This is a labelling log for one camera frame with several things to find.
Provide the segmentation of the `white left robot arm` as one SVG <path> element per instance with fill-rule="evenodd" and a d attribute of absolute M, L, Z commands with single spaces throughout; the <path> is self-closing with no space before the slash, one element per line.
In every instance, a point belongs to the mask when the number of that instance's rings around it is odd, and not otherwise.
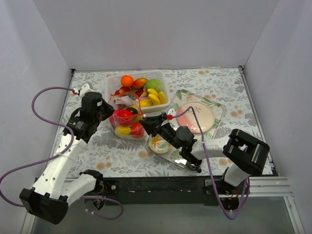
<path fill-rule="evenodd" d="M 101 93 L 90 91 L 84 94 L 81 107 L 76 109 L 63 130 L 57 155 L 51 160 L 31 189 L 23 189 L 19 195 L 28 213 L 52 224 L 60 223 L 69 206 L 87 193 L 101 194 L 103 175 L 95 170 L 86 170 L 79 178 L 65 185 L 67 174 L 80 152 L 86 147 L 101 121 L 113 114 L 111 105 Z"/>

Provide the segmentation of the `yellow mango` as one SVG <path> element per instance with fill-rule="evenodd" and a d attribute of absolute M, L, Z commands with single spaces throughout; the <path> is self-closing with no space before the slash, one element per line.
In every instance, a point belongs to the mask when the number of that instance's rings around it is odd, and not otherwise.
<path fill-rule="evenodd" d="M 130 134 L 131 128 L 128 126 L 117 126 L 114 130 L 115 134 L 118 137 L 126 137 Z"/>

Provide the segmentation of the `red pomegranate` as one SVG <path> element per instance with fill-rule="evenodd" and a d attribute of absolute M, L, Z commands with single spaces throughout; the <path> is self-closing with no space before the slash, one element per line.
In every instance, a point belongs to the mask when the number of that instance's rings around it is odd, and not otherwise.
<path fill-rule="evenodd" d="M 109 117 L 109 122 L 112 125 L 113 128 L 115 128 L 117 126 L 117 120 L 116 120 L 116 115 L 111 115 Z"/>

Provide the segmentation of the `clear zip top bag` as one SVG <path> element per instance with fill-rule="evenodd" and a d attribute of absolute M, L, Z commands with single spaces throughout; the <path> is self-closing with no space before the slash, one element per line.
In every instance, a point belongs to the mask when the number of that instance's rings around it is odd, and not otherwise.
<path fill-rule="evenodd" d="M 143 140 L 146 137 L 146 132 L 140 124 L 143 112 L 137 94 L 114 94 L 110 96 L 108 103 L 114 109 L 109 122 L 117 137 L 127 140 Z"/>

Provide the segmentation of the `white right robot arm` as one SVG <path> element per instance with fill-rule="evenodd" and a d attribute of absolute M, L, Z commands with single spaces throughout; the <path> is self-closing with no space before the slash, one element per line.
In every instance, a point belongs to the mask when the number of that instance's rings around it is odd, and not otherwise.
<path fill-rule="evenodd" d="M 186 126 L 174 129 L 165 122 L 168 119 L 169 115 L 163 113 L 140 121 L 150 137 L 160 137 L 177 153 L 177 157 L 169 156 L 167 160 L 197 173 L 201 172 L 203 160 L 226 156 L 232 161 L 216 184 L 220 194 L 231 194 L 249 176 L 262 175 L 270 152 L 267 143 L 240 129 L 232 130 L 229 136 L 204 141 L 196 139 Z"/>

